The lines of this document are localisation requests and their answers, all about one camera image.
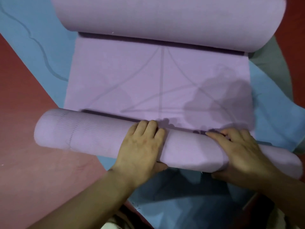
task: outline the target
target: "foam roll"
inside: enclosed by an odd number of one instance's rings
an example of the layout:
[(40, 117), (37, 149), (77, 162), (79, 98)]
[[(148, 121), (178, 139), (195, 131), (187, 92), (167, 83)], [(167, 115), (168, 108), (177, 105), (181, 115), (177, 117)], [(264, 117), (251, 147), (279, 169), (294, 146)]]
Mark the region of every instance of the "foam roll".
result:
[[(116, 158), (132, 124), (112, 117), (52, 109), (37, 122), (34, 138), (44, 147)], [(301, 177), (302, 163), (295, 154), (273, 146), (260, 145), (260, 148), (282, 172), (293, 178)], [(170, 167), (209, 173), (228, 165), (227, 155), (212, 139), (175, 129), (167, 129), (160, 161)]]

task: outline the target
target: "forearm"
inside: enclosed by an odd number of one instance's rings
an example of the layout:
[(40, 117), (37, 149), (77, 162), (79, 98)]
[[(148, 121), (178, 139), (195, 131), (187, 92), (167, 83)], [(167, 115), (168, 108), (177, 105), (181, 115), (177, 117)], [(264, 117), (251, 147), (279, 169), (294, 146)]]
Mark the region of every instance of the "forearm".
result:
[(262, 191), (301, 229), (305, 228), (305, 184), (279, 174)]
[(101, 228), (134, 189), (119, 174), (109, 171), (86, 190), (32, 225), (37, 228)]

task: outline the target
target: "blue surface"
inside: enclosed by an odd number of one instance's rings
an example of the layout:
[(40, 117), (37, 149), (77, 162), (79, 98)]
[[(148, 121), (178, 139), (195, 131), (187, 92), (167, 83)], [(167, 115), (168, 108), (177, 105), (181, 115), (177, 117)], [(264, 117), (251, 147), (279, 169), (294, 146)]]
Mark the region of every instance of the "blue surface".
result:
[[(61, 25), (50, 0), (0, 0), (0, 32), (62, 108), (77, 33)], [(257, 139), (292, 151), (305, 135), (305, 110), (251, 62), (250, 72)], [(106, 169), (115, 161), (99, 160)], [(155, 228), (224, 228), (251, 194), (209, 174), (168, 169), (130, 201)]]

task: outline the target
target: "left hand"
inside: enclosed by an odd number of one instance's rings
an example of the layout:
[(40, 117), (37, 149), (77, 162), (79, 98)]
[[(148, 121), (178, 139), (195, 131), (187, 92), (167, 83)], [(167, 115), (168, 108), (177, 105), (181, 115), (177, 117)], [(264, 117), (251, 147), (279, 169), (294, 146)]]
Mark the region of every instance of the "left hand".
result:
[(127, 132), (112, 171), (137, 188), (168, 166), (157, 162), (166, 131), (156, 121), (141, 121)]

